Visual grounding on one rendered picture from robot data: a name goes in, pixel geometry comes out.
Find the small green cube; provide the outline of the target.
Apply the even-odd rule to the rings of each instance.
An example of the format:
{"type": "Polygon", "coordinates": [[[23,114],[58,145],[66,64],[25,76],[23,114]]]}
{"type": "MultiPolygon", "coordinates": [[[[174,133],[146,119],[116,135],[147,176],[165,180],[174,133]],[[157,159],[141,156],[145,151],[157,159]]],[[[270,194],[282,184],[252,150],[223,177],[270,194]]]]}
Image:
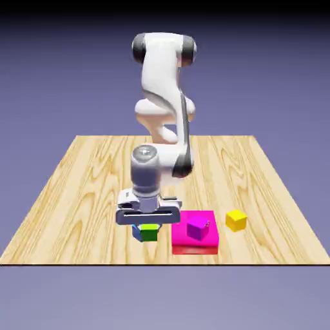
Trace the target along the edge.
{"type": "Polygon", "coordinates": [[[159,232],[158,224],[141,224],[140,233],[143,242],[156,242],[159,232]]]}

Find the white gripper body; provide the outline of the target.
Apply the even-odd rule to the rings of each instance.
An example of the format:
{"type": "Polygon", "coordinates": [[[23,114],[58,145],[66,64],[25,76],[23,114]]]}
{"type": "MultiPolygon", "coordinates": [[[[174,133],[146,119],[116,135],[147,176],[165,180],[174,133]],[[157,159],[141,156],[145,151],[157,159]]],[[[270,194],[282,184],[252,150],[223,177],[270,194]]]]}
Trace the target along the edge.
{"type": "Polygon", "coordinates": [[[177,207],[160,207],[151,213],[141,210],[119,208],[115,214],[118,225],[172,224],[180,222],[180,209],[177,207]]]}

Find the small purple cube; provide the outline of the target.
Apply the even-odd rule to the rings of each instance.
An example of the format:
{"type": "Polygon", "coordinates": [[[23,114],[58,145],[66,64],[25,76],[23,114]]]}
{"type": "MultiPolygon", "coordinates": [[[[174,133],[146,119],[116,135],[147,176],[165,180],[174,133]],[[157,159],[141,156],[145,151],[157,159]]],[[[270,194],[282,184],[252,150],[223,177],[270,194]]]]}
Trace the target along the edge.
{"type": "Polygon", "coordinates": [[[203,216],[191,217],[187,221],[186,233],[190,238],[202,241],[209,232],[209,220],[203,216]]]}

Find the large pink box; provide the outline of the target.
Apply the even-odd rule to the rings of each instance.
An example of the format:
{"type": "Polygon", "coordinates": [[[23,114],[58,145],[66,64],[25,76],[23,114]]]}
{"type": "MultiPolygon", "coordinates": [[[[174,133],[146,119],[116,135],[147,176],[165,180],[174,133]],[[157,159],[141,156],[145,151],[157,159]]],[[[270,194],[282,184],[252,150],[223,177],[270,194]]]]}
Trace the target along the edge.
{"type": "Polygon", "coordinates": [[[219,234],[214,212],[212,210],[181,211],[180,222],[171,225],[171,245],[174,255],[217,255],[219,234]],[[188,219],[196,216],[203,216],[209,220],[209,232],[202,241],[190,238],[186,233],[188,219]]]}

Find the small yellow cube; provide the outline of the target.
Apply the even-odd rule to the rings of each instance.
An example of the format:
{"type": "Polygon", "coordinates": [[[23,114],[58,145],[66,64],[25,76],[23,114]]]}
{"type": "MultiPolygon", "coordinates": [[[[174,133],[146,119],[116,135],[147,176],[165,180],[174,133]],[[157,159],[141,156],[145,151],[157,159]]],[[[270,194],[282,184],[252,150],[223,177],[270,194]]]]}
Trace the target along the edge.
{"type": "Polygon", "coordinates": [[[226,213],[226,226],[233,232],[246,228],[248,216],[239,209],[234,209],[226,213]]]}

